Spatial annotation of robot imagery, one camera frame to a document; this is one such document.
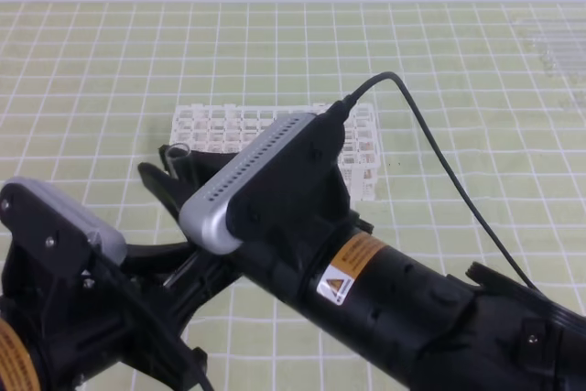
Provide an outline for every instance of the green grid mat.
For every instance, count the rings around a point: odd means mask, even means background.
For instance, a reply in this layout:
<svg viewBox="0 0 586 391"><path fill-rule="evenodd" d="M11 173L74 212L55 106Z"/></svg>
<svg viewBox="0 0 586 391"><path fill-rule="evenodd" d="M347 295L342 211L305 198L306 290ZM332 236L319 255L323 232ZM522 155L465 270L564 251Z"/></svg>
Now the green grid mat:
<svg viewBox="0 0 586 391"><path fill-rule="evenodd" d="M129 243L181 238L143 189L178 104L329 103L379 71L406 81L462 183L553 299L586 303L583 85L544 72L513 24L584 5L0 4L0 180L52 181ZM442 273L511 274L460 200L394 85L364 100L384 150L375 234ZM0 229L0 258L10 236ZM401 389L246 281L185 338L218 391ZM117 365L84 386L163 389Z"/></svg>

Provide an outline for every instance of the black cylindrical joint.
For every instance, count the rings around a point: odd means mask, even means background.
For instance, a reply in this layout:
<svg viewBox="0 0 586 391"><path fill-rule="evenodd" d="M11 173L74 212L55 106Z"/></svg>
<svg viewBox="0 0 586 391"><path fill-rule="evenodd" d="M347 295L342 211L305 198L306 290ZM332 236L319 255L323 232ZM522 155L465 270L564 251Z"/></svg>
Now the black cylindrical joint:
<svg viewBox="0 0 586 391"><path fill-rule="evenodd" d="M453 328L472 292L357 229L330 247L291 306L408 383L417 356Z"/></svg>

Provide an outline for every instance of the table surface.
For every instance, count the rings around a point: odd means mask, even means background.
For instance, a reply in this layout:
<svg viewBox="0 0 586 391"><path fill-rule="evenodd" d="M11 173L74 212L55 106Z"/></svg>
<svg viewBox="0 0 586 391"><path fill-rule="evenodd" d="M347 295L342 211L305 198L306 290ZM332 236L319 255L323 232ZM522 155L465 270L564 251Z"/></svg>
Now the table surface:
<svg viewBox="0 0 586 391"><path fill-rule="evenodd" d="M328 103L396 71L480 211L536 284L584 313L583 85L550 75L527 18L584 5L0 4L0 180L53 182L129 243L181 238L141 186L187 103ZM394 85L364 97L384 150L375 234L441 273L511 274L460 200ZM10 243L0 229L4 258ZM217 390L401 389L247 281L191 322ZM117 365L86 390L164 389Z"/></svg>

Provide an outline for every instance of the warning label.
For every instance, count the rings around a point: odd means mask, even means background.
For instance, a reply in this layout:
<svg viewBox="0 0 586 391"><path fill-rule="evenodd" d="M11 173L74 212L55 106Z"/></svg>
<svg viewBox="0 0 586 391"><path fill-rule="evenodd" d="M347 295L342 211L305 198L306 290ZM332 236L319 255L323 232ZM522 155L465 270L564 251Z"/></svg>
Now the warning label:
<svg viewBox="0 0 586 391"><path fill-rule="evenodd" d="M343 279L326 279L326 283L328 283L328 286L330 286L331 291L335 295L338 295L338 292L340 291L343 282Z"/></svg>
<svg viewBox="0 0 586 391"><path fill-rule="evenodd" d="M386 246L367 233L352 237L331 260L318 284L318 293L337 305L343 304L356 278L378 251Z"/></svg>
<svg viewBox="0 0 586 391"><path fill-rule="evenodd" d="M0 319L0 386L5 391L40 391L37 371L27 348L7 322Z"/></svg>
<svg viewBox="0 0 586 391"><path fill-rule="evenodd" d="M321 276L318 293L335 304L342 304L353 282L354 278L344 274L340 269L328 266Z"/></svg>

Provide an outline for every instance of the white grid line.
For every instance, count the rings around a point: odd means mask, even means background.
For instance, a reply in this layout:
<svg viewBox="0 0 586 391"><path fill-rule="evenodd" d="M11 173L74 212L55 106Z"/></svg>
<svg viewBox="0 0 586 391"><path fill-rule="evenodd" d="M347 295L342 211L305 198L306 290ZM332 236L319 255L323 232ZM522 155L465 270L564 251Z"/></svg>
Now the white grid line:
<svg viewBox="0 0 586 391"><path fill-rule="evenodd" d="M30 147L30 141L35 134L35 130L37 129L38 120L40 119L41 112L43 111L43 107L45 106L45 102L47 101L47 97L49 96L49 91L51 89L51 86L53 85L53 81L56 78L55 75L57 74L57 68L59 67L59 63L60 63L61 57L63 55L63 50L65 49L65 44L67 43L67 40L70 37L71 30L73 29L73 22L75 21L75 17L77 16L79 9L80 9L80 5L78 4L77 8L75 10L75 13L73 14L73 17L71 18L70 25L67 29L67 35L65 36L65 38L61 42L60 52L57 57L57 61L55 61L55 66L53 67L53 72L49 76L49 81L47 82L47 89L45 90L45 94L43 95L43 98L40 102L40 106L38 107L37 115L35 116L35 121L33 122L33 125L30 128L30 133L29 133L29 136L27 139L27 143L25 144L25 148L23 150L22 157L20 158L20 161L18 162L18 166L16 167L15 174L17 174L17 175L20 174L20 169L22 168L22 164L23 164L23 162L25 160L25 156L27 155L27 152L28 152L28 148Z"/></svg>
<svg viewBox="0 0 586 391"><path fill-rule="evenodd" d="M419 15L419 19L421 19L421 13L419 11L418 11L418 15ZM394 33L396 35L395 20L392 17L391 17L391 23L392 23L392 26L394 27L394 31L395 31ZM401 59L399 59L399 65L401 66L401 71L405 71L405 68L403 67L403 61ZM419 136L418 136L418 132L416 132L417 129L414 127L413 115L411 115L411 130L415 134L415 145L416 145L416 150L418 152L419 166L421 167L421 170L423 171L424 170L423 158L421 156L422 150L419 145ZM443 253L441 252L440 235L438 233L438 230L435 228L436 217L435 217L435 212L433 211L433 206L431 205L431 197L429 195L429 187L428 187L428 183L427 183L426 179L423 180L423 188L425 190L426 199L428 201L428 210L429 210L429 216L431 219L431 225L434 227L434 234L435 234L435 239L436 239L436 246L438 248L439 264L441 267L441 273L445 275L446 274L446 265L444 263Z"/></svg>
<svg viewBox="0 0 586 391"><path fill-rule="evenodd" d="M133 24L134 18L135 18L135 15L132 14L131 15L131 18L130 18L130 23L128 24L128 29L126 30L126 35L127 36L130 35L130 31L132 30L132 24ZM118 59L118 68L116 70L116 72L118 74L120 73L120 70L122 69L122 63L124 61L125 50L126 50L126 45L123 45L122 51L121 51L121 54L120 54L120 58ZM100 148L102 146L102 141L103 141L103 138L104 138L103 135L104 135L104 132L105 132L105 128L106 128L106 126L108 124L108 115L110 114L110 112L112 110L112 104L114 102L114 90L116 88L116 84L118 82L118 78L119 78L118 75L114 76L114 84L112 85L112 90L110 91L110 95L108 97L108 105L106 107L106 116L104 117L103 122L102 122L102 127L100 128L100 135L98 137L98 145L97 145L97 147L95 149L95 154L93 155L93 158L92 158L92 166L90 168L90 174L89 174L89 177L88 177L88 183L87 183L87 186L85 188L85 192L83 193L83 198L81 200L81 203L86 203L87 202L88 195L90 193L90 187L91 187L92 181L93 181L93 173L95 172L95 167L96 167L96 164L98 163L98 157L100 156Z"/></svg>

